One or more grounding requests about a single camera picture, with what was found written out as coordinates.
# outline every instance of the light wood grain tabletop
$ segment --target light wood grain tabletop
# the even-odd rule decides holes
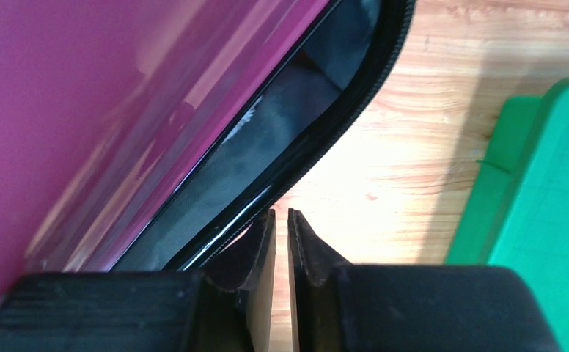
[[[270,351],[291,351],[287,209],[355,263],[441,263],[496,118],[569,76],[569,1],[418,1],[382,90],[274,206]]]

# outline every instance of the glossy purple surface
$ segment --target glossy purple surface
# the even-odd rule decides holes
[[[107,270],[327,0],[0,0],[0,295]]]

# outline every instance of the wood grain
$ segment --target wood grain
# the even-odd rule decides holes
[[[289,207],[354,262],[440,263],[504,101],[566,76],[569,1],[419,1],[380,93],[275,205],[270,351],[292,350]]]

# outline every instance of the purple object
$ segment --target purple object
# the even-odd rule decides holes
[[[105,271],[327,0],[0,0],[0,296]]]

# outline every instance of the black zipper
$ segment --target black zipper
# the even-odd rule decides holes
[[[164,267],[200,267],[295,185],[353,124],[390,74],[407,35],[414,0],[383,1],[375,36],[341,96]]]

